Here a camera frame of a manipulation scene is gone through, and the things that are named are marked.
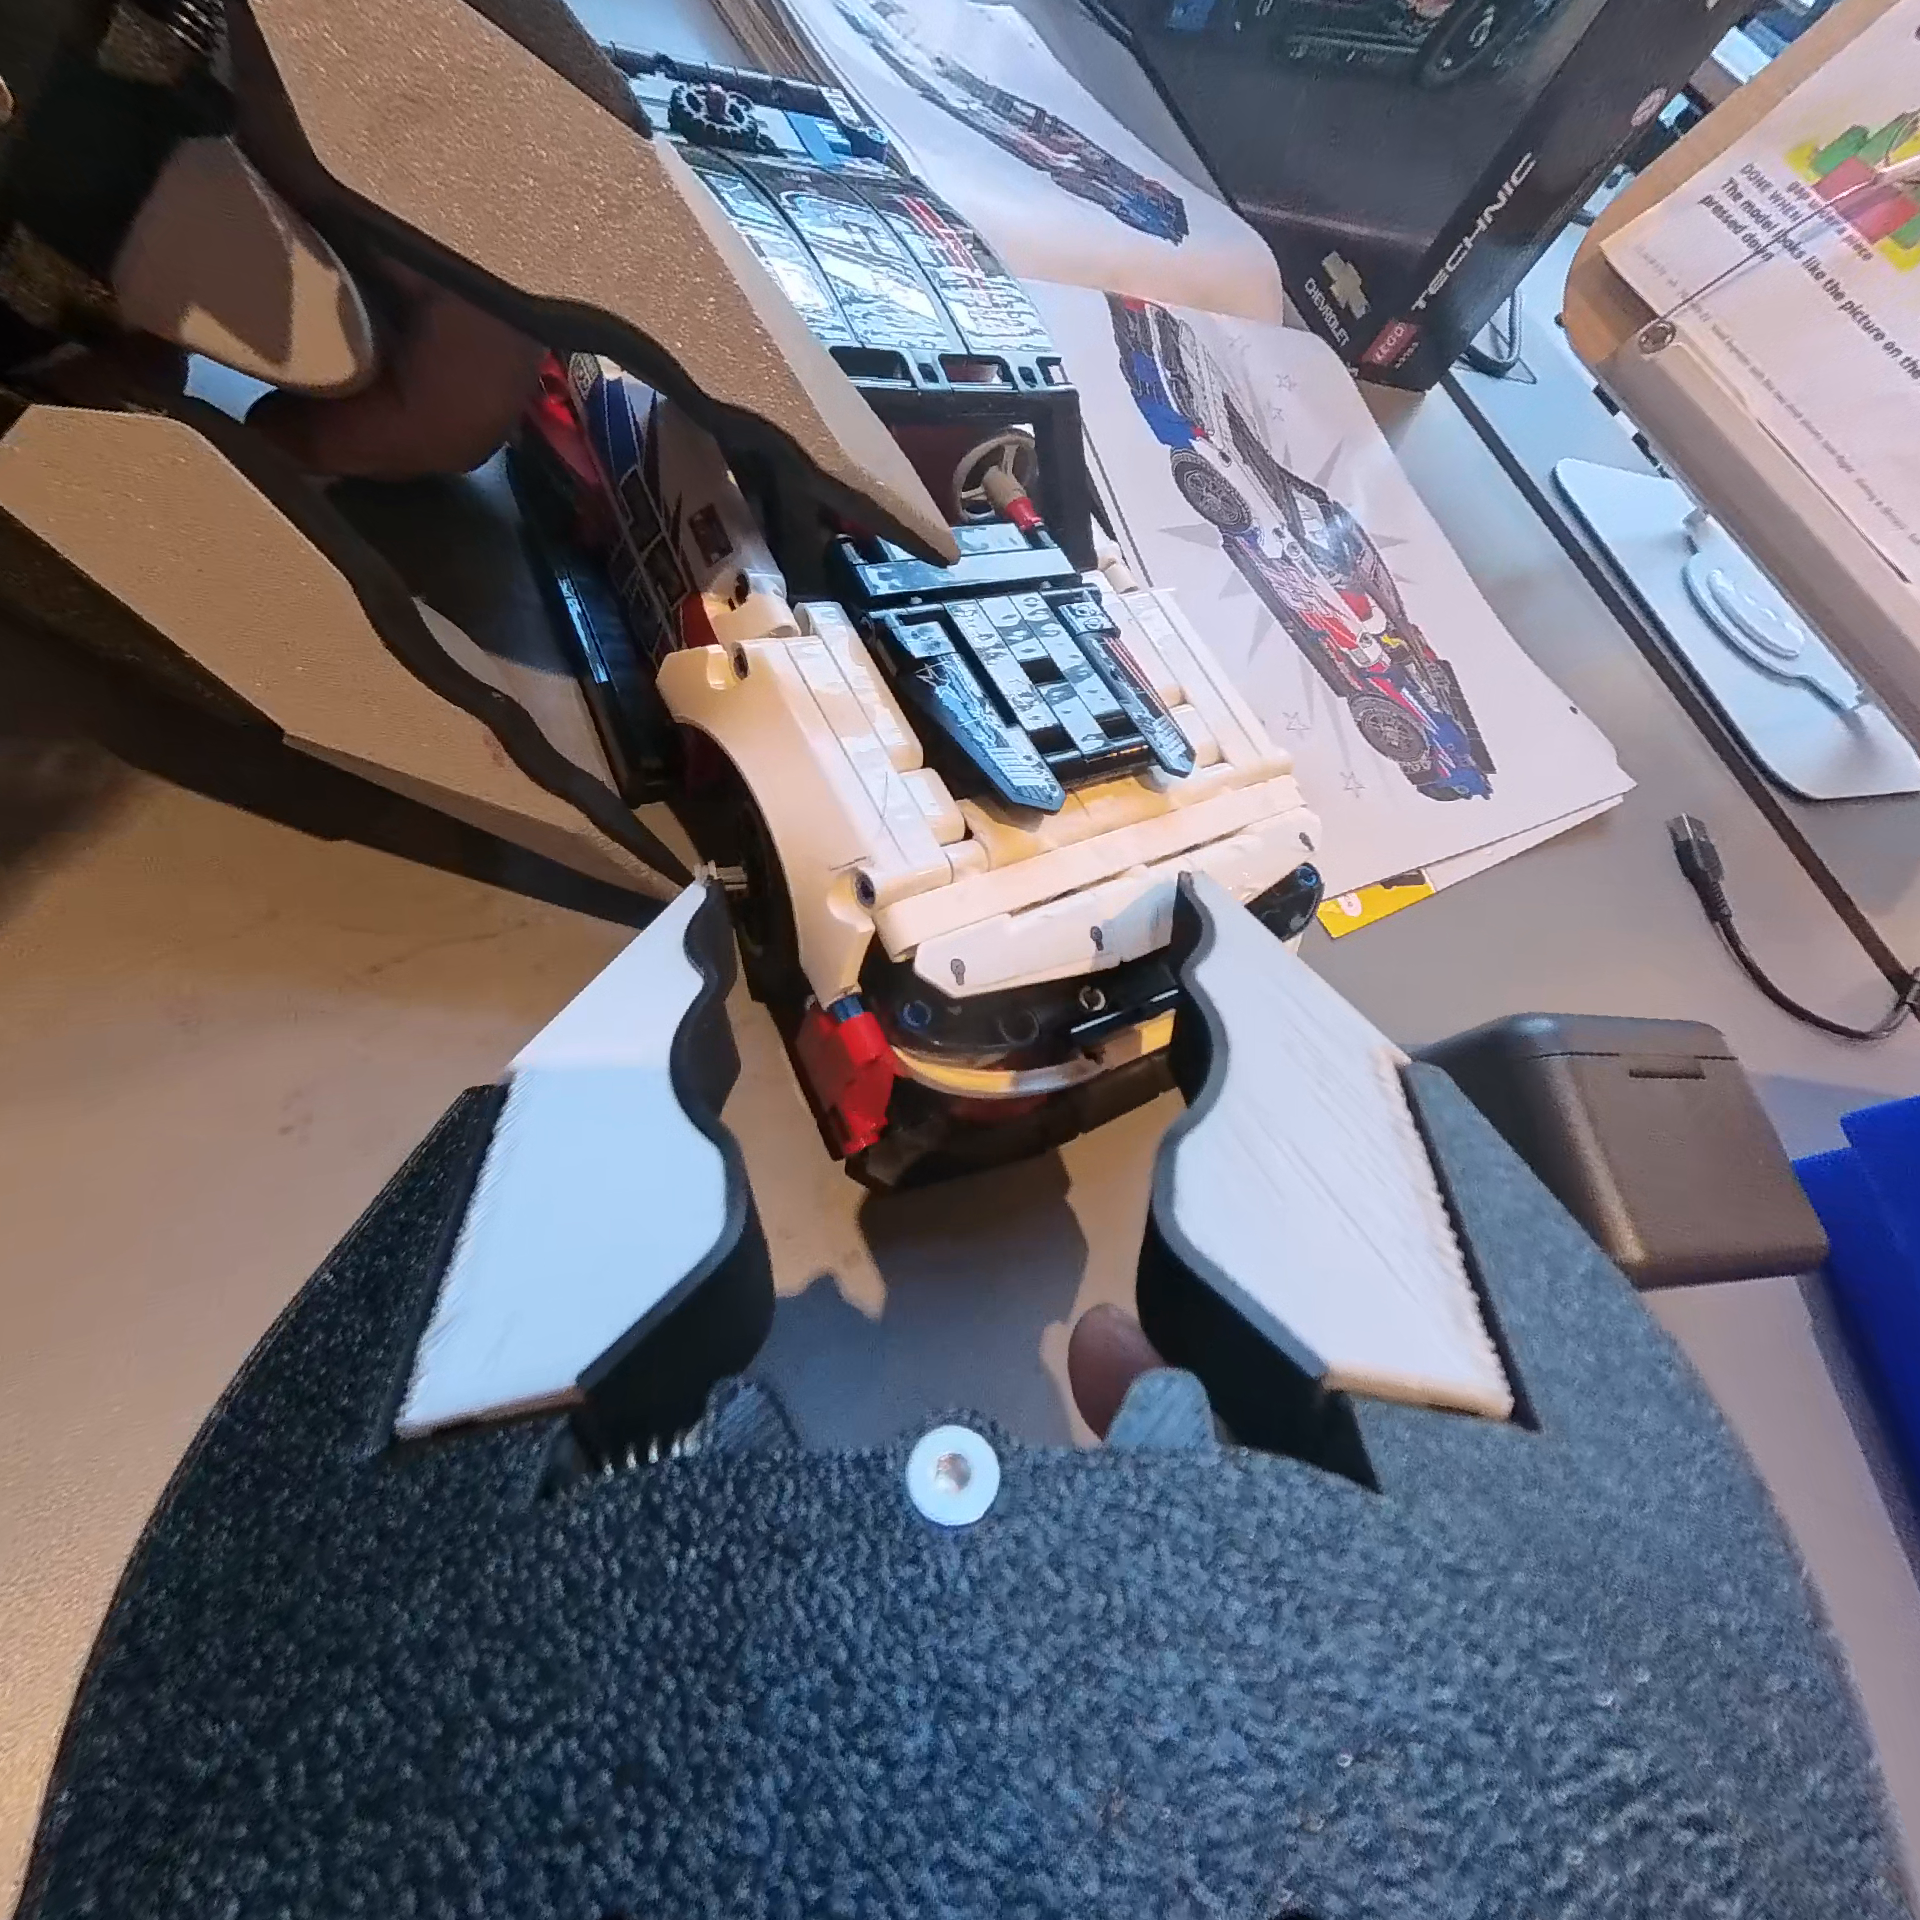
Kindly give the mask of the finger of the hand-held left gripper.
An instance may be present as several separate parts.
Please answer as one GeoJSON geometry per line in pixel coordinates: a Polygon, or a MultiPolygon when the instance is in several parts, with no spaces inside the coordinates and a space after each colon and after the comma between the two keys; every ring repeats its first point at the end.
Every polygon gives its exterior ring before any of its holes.
{"type": "Polygon", "coordinates": [[[536,899],[686,860],[233,418],[5,402],[5,728],[536,899]]]}
{"type": "Polygon", "coordinates": [[[944,510],[566,6],[248,6],[250,158],[556,355],[605,355],[835,518],[956,557],[944,510]]]}

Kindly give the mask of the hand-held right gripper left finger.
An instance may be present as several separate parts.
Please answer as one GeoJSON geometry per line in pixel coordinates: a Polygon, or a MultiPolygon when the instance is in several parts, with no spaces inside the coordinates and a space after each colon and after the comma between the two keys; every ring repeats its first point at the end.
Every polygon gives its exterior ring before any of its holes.
{"type": "Polygon", "coordinates": [[[732,924],[686,885],[488,1092],[395,1443],[566,1417],[575,1464],[699,1454],[777,1273],[722,1102],[732,924]]]}

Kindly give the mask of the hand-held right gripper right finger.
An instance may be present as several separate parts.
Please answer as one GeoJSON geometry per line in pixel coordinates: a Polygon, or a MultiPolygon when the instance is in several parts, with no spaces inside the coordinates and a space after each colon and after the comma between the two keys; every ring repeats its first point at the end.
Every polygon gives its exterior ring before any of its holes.
{"type": "Polygon", "coordinates": [[[1143,1342],[1231,1443],[1376,1482],[1359,1401],[1508,1423],[1409,1051],[1223,885],[1172,899],[1180,1112],[1133,1273],[1143,1342]]]}

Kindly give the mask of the toy brick race car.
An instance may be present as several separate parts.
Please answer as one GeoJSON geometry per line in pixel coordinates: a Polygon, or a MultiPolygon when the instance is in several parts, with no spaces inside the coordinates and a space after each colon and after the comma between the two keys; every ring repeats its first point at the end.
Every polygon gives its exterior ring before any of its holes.
{"type": "Polygon", "coordinates": [[[511,480],[614,788],[727,899],[827,1151],[872,1192],[1073,1137],[1172,1079],[1172,899],[1313,901],[1296,758],[1105,528],[1084,412],[980,233],[835,85],[605,48],[951,513],[956,562],[548,355],[511,480]]]}

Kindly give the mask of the grey desk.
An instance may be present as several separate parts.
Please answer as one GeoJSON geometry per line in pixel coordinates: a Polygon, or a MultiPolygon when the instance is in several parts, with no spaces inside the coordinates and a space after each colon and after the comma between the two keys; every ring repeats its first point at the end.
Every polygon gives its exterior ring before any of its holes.
{"type": "MultiPolygon", "coordinates": [[[[1449,391],[1367,396],[1499,622],[1618,742],[1618,811],[1308,938],[1409,1049],[1502,1013],[1684,1014],[1747,1059],[1793,1154],[1917,1092],[1917,1038],[1847,1049],[1772,1013],[1669,856],[1692,811],[1785,992],[1863,1023],[1881,963],[1597,598],[1449,391]]],[[[5,1909],[60,1717],[133,1538],[283,1304],[445,1102],[491,1084],[626,928],[138,769],[60,718],[5,728],[5,1909]]],[[[763,1013],[732,995],[779,1319],[758,1353],[818,1443],[974,1404],[1090,1443],[1066,1330],[1133,1314],[1143,1170],[1172,1096],[1052,1162],[865,1198],[763,1013]]]]}

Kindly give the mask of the person's left hand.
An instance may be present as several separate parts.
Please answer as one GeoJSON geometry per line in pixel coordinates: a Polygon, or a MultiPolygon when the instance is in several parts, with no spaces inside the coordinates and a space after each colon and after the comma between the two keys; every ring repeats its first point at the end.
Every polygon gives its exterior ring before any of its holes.
{"type": "Polygon", "coordinates": [[[395,255],[356,267],[380,368],[356,396],[250,402],[264,433],[315,475],[414,480],[482,465],[539,396],[546,347],[395,255]]]}

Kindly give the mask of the person's right hand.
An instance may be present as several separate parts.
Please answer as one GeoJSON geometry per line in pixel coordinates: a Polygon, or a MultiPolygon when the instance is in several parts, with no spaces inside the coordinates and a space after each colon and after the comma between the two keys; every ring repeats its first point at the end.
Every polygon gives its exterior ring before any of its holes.
{"type": "Polygon", "coordinates": [[[1162,1364],[1162,1351],[1119,1304],[1093,1304],[1066,1330],[1066,1390],[1093,1438],[1114,1434],[1131,1386],[1162,1364]]]}

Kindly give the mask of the yellow leaflet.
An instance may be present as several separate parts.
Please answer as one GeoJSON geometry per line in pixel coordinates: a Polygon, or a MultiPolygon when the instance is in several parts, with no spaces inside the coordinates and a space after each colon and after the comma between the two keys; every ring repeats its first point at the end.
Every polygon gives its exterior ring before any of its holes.
{"type": "Polygon", "coordinates": [[[1357,928],[1385,924],[1391,911],[1413,901],[1426,901],[1431,892],[1437,885],[1421,866],[1413,866],[1413,874],[1395,874],[1395,875],[1380,875],[1352,892],[1323,892],[1313,920],[1329,938],[1346,938],[1357,928]]]}

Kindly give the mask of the black rounded device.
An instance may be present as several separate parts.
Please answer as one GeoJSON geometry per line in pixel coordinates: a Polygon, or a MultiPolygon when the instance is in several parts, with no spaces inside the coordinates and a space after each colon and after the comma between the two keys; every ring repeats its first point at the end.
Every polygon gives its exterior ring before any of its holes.
{"type": "Polygon", "coordinates": [[[1829,1232],[1708,1023],[1499,1014],[1426,1040],[1640,1288],[1815,1273],[1829,1232]]]}

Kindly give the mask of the blue plastic bin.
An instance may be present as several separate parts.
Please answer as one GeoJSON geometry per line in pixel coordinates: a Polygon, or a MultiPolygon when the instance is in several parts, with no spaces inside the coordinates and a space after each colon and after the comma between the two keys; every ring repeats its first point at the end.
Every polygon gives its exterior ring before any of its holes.
{"type": "Polygon", "coordinates": [[[1907,1477],[1920,1477],[1920,1096],[1841,1112],[1793,1162],[1829,1232],[1829,1288],[1907,1477]]]}

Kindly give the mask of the race car instruction booklet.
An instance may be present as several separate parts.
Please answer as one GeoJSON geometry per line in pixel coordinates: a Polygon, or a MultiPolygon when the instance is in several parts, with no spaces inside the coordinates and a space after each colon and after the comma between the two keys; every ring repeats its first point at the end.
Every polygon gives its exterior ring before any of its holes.
{"type": "Polygon", "coordinates": [[[715,6],[835,80],[1042,306],[1133,575],[1223,655],[1323,821],[1329,892],[1431,892],[1628,793],[1508,638],[1357,373],[1289,319],[1143,71],[1073,6],[715,6]]]}

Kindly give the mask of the toy race car box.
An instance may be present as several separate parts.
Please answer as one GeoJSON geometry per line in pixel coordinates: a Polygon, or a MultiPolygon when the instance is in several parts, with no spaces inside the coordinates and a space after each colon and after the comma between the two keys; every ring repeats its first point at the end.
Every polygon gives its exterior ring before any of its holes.
{"type": "Polygon", "coordinates": [[[1359,373],[1431,391],[1742,0],[1109,0],[1093,21],[1359,373]]]}

